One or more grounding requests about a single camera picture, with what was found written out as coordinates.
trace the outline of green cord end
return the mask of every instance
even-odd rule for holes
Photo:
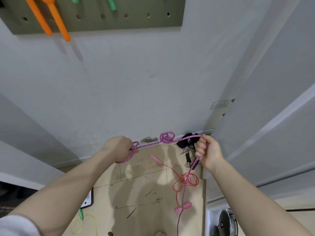
[[[109,8],[111,9],[111,11],[116,11],[117,7],[116,7],[116,4],[115,4],[115,1],[114,0],[107,0],[107,1],[108,1]]]
[[[82,210],[79,209],[78,213],[79,213],[79,215],[80,215],[80,219],[83,221],[83,220],[84,220],[84,216],[83,216]]]
[[[80,3],[80,0],[72,0],[72,2],[74,2],[74,3]]]

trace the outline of orange peg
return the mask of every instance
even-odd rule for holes
[[[38,6],[34,2],[34,0],[26,0],[27,4],[29,5],[30,9],[34,13],[36,19],[38,20],[39,24],[41,25],[42,29],[45,31],[46,35],[53,35],[53,32],[51,31],[49,25],[47,24],[45,18],[41,14],[40,10],[38,9]]]
[[[48,8],[51,12],[51,14],[53,15],[53,18],[55,19],[55,22],[63,36],[63,38],[65,39],[65,41],[70,42],[71,41],[71,37],[67,31],[67,28],[65,27],[65,24],[63,23],[61,16],[59,15],[59,12],[55,6],[55,0],[42,0],[43,2],[45,2],[48,5]]]

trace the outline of electrical outlet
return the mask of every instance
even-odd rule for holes
[[[210,109],[225,108],[229,104],[229,102],[230,102],[230,100],[223,100],[223,101],[214,102],[211,105]]]

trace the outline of wooden floor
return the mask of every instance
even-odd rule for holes
[[[171,169],[160,166],[150,155],[171,166],[181,175],[188,172],[185,155],[176,145],[160,145],[142,149],[130,161],[112,165],[94,186],[94,204],[83,209],[97,221],[98,235],[154,236],[162,231],[168,236],[176,235],[178,214],[173,183],[177,176]],[[197,187],[187,187],[185,202],[192,202],[184,210],[179,235],[202,235],[203,180],[201,166],[193,171],[199,177]],[[73,232],[82,225],[80,219],[73,223]],[[64,235],[71,235],[70,226]],[[95,221],[86,216],[79,235],[96,235]]]

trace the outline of white sleeve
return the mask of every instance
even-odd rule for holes
[[[32,221],[19,215],[9,215],[0,219],[1,236],[40,236]]]

